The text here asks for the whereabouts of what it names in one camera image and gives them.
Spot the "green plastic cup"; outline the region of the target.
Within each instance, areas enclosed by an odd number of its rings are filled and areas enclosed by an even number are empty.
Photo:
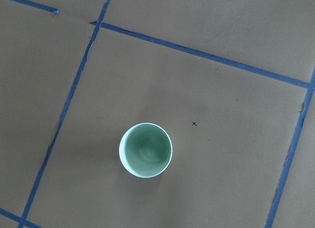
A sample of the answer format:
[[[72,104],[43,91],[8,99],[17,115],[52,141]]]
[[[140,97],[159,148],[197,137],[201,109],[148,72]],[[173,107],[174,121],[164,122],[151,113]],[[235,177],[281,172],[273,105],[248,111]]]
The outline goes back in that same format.
[[[139,178],[162,174],[172,160],[173,146],[168,133],[153,123],[139,123],[121,138],[119,157],[123,167]]]

